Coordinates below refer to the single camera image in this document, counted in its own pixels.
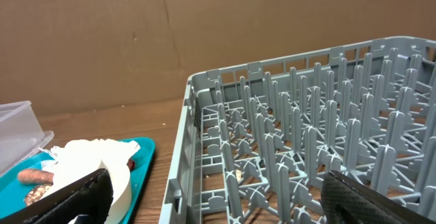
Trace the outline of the orange carrot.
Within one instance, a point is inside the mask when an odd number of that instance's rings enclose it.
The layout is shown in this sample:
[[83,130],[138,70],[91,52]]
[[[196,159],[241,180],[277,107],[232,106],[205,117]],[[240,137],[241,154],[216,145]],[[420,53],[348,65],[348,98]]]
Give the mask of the orange carrot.
[[17,179],[24,185],[44,185],[53,183],[54,174],[38,169],[24,169],[17,174]]

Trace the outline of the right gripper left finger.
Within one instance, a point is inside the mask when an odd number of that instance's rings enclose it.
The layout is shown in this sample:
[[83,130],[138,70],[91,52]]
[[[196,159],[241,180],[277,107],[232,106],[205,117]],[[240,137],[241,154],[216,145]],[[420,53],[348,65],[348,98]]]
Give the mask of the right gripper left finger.
[[1,219],[5,223],[104,223],[113,201],[109,171],[101,168]]

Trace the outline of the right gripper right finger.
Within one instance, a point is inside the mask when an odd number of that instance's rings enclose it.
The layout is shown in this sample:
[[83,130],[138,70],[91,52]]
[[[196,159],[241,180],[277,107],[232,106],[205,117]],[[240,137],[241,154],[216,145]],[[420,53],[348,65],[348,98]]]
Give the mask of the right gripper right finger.
[[435,224],[335,170],[324,176],[321,205],[328,224]]

